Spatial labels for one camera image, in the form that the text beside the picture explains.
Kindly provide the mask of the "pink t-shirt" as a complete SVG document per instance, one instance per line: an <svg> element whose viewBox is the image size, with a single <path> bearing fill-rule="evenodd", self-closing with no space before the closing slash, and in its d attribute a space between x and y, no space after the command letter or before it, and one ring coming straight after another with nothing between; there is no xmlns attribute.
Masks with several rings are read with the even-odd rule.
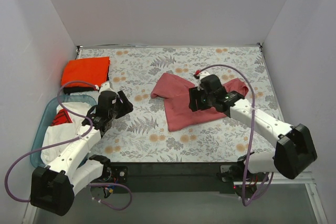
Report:
<svg viewBox="0 0 336 224"><path fill-rule="evenodd" d="M197 86L177 75L164 73L151 92L151 98L164 99L167 128L170 132L225 117L224 113L217 112L214 108L192 112L189 108L188 90L194 87Z"/></svg>

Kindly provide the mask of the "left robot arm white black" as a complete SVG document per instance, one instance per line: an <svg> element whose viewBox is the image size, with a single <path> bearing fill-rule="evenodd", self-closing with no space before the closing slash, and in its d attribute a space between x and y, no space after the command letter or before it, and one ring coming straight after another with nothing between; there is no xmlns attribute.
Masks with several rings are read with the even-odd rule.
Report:
<svg viewBox="0 0 336 224"><path fill-rule="evenodd" d="M76 133L76 140L45 167L37 167L32 173L30 204L65 215L74 198L86 186L101 187L111 191L122 186L119 171L102 155L88 156L112 121L133 111L133 105L123 91L112 89L99 92L97 105L91 107Z"/></svg>

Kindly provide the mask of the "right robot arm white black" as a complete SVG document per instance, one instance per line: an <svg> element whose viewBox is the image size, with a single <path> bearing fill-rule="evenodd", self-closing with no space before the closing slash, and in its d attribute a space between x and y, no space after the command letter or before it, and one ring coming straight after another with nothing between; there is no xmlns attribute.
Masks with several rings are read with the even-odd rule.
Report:
<svg viewBox="0 0 336 224"><path fill-rule="evenodd" d="M295 179L317 159L311 133L305 125L293 126L262 110L255 110L242 94L227 92L214 74L198 71L194 77L198 85L189 89L191 111L213 108L250 126L252 132L261 135L275 148L268 153L248 152L239 158L237 173L242 180L251 180L257 173L272 172Z"/></svg>

